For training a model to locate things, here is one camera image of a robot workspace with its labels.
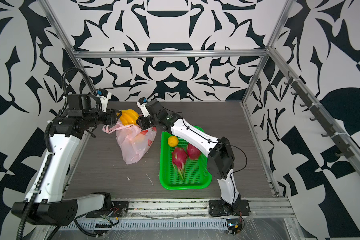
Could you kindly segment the round yellow orange fruit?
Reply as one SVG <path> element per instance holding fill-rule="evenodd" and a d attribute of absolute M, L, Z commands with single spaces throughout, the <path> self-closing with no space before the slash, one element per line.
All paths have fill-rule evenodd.
<path fill-rule="evenodd" d="M 168 138 L 168 145 L 172 148 L 176 147 L 179 144 L 179 139 L 176 136 L 170 136 Z"/>

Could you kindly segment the pink plastic bag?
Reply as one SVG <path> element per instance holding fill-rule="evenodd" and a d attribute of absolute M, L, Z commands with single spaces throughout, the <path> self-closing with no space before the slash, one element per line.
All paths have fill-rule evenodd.
<path fill-rule="evenodd" d="M 103 132 L 116 133 L 116 139 L 127 165 L 137 163 L 150 149 L 157 135 L 157 128 L 142 130 L 137 125 L 123 125 L 118 121 L 114 126 L 104 125 Z"/>

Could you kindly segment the red dragon fruit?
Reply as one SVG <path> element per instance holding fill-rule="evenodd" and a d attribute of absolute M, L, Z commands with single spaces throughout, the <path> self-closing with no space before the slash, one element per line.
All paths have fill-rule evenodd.
<path fill-rule="evenodd" d="M 191 160 L 198 160 L 199 157 L 201 156 L 202 152 L 199 149 L 197 149 L 195 146 L 193 146 L 192 144 L 188 143 L 187 154 Z"/>
<path fill-rule="evenodd" d="M 185 164 L 187 162 L 188 155 L 182 148 L 176 147 L 172 152 L 172 163 L 174 168 L 177 169 L 180 179 L 185 180 Z"/>

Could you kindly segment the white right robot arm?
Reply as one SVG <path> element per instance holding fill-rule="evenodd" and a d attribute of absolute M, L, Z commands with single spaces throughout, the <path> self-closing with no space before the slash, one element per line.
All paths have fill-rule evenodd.
<path fill-rule="evenodd" d="M 182 113 L 164 108 L 158 100 L 149 101 L 143 97 L 138 100 L 137 106 L 143 113 L 137 120 L 143 130 L 160 128 L 187 141 L 207 157 L 207 170 L 218 180 L 221 190 L 221 200 L 218 201 L 222 208 L 220 216 L 236 215 L 242 198 L 234 178 L 234 146 L 229 140 L 225 137 L 218 139 L 198 130 L 183 118 Z"/>

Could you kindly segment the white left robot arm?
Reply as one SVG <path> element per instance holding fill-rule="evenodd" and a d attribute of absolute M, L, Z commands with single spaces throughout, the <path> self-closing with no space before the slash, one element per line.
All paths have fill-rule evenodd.
<path fill-rule="evenodd" d="M 62 75 L 65 102 L 61 111 L 47 124 L 44 134 L 47 151 L 41 169 L 25 199 L 14 203 L 11 210 L 21 219 L 16 236 L 18 240 L 24 236 L 26 223 L 55 226 L 58 231 L 90 212 L 108 212 L 113 207 L 109 193 L 63 199 L 67 173 L 84 134 L 91 135 L 98 125 L 115 125 L 122 116 L 121 111 L 107 108 L 112 95 L 105 89 L 95 90 L 93 94 L 70 95 L 66 84 L 66 76 L 70 72 L 79 72 L 86 81 L 89 80 L 78 68 L 69 68 Z"/>

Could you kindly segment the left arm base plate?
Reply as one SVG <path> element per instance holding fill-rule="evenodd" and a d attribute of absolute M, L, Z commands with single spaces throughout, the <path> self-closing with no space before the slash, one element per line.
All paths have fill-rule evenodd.
<path fill-rule="evenodd" d="M 102 218 L 107 216 L 109 218 L 121 217 L 124 214 L 128 213 L 129 201 L 112 201 L 110 207 L 105 207 L 103 209 L 92 211 L 86 214 L 86 218 Z"/>

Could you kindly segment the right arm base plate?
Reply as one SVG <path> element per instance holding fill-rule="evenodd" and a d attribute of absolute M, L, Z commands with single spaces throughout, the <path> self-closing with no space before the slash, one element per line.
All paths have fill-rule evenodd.
<path fill-rule="evenodd" d="M 233 205 L 223 200 L 209 200 L 209 214 L 211 217 L 249 216 L 251 208 L 247 200 L 237 199 Z"/>

